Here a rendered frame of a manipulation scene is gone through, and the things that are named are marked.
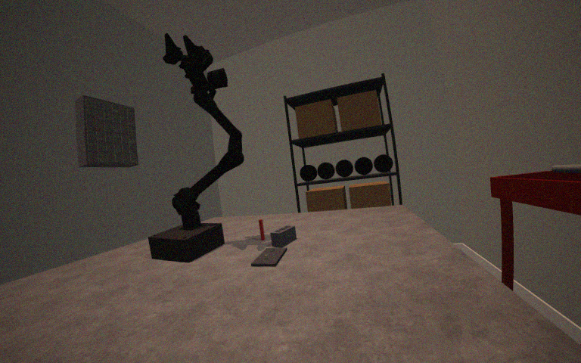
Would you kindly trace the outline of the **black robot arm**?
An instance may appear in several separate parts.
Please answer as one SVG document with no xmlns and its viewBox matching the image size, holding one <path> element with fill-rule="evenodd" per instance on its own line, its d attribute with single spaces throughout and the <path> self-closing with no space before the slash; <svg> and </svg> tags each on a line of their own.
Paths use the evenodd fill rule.
<svg viewBox="0 0 581 363">
<path fill-rule="evenodd" d="M 208 81 L 207 81 L 208 80 Z M 204 75 L 198 81 L 191 81 L 191 93 L 194 94 L 194 102 L 202 107 L 206 112 L 212 115 L 218 124 L 230 135 L 228 143 L 228 152 L 220 160 L 219 164 L 210 170 L 202 179 L 200 179 L 191 188 L 182 188 L 177 194 L 174 194 L 172 205 L 177 210 L 179 216 L 182 216 L 182 230 L 191 231 L 195 228 L 204 226 L 200 222 L 199 208 L 200 204 L 195 201 L 198 195 L 204 192 L 215 180 L 221 177 L 230 169 L 239 166 L 244 161 L 242 153 L 242 134 L 228 120 L 228 118 L 216 106 L 213 100 L 217 88 L 228 86 L 228 79 L 225 70 L 219 69 L 207 73 L 207 79 Z M 208 94 L 209 91 L 209 94 Z"/>
</svg>

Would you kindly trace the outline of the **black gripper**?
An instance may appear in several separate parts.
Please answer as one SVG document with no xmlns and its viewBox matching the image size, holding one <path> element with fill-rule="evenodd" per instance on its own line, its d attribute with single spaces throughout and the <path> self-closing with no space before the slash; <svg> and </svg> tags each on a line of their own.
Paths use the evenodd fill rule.
<svg viewBox="0 0 581 363">
<path fill-rule="evenodd" d="M 183 38 L 188 55 L 183 55 L 181 48 L 176 47 L 168 33 L 165 34 L 166 55 L 163 59 L 167 64 L 181 61 L 179 68 L 185 70 L 185 78 L 198 81 L 204 77 L 203 71 L 213 63 L 212 55 L 198 49 L 186 35 Z"/>
</svg>

